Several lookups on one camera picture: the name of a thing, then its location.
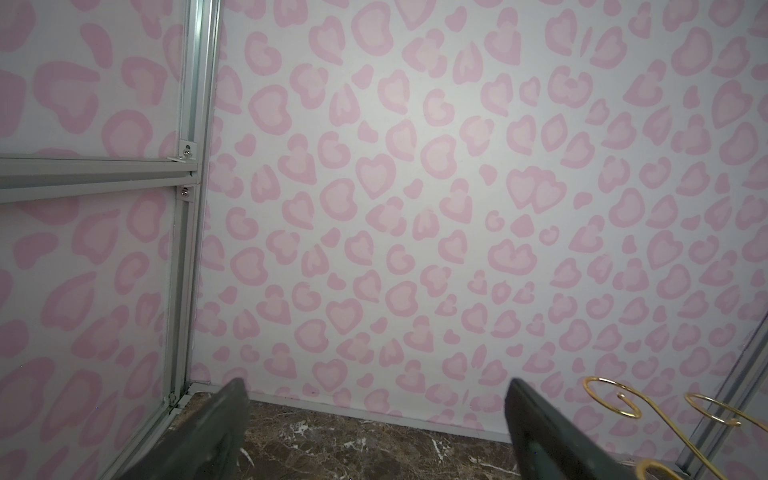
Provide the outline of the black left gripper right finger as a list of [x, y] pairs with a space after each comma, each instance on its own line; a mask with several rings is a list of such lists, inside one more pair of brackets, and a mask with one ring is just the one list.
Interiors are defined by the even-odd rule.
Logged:
[[511, 380], [504, 415], [524, 479], [633, 479], [619, 464], [554, 408], [531, 385]]

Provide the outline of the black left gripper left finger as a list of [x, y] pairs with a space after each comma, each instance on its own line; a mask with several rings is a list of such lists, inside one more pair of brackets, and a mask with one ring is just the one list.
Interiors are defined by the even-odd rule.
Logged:
[[232, 479], [245, 438], [248, 408], [244, 381], [230, 381], [121, 477]]

